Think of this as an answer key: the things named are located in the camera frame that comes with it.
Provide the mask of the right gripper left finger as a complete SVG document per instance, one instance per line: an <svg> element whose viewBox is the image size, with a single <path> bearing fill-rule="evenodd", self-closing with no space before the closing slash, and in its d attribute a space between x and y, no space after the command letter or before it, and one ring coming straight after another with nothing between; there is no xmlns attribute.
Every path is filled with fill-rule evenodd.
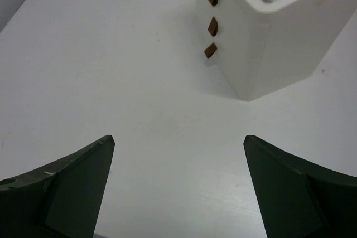
<svg viewBox="0 0 357 238"><path fill-rule="evenodd" d="M93 237L115 141L1 181L1 237Z"/></svg>

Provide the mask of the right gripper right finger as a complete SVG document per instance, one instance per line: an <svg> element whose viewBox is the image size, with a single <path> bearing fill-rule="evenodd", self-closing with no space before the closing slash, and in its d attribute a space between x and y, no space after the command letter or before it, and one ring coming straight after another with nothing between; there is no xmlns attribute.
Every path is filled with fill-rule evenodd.
<svg viewBox="0 0 357 238"><path fill-rule="evenodd" d="M267 237L356 237L356 177L255 135L244 151Z"/></svg>

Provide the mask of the white drawer cabinet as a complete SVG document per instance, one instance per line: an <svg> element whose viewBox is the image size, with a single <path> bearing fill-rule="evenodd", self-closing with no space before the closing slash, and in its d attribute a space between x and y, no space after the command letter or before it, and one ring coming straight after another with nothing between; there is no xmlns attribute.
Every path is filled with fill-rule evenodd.
<svg viewBox="0 0 357 238"><path fill-rule="evenodd" d="M356 0L196 0L207 57L252 101L310 77Z"/></svg>

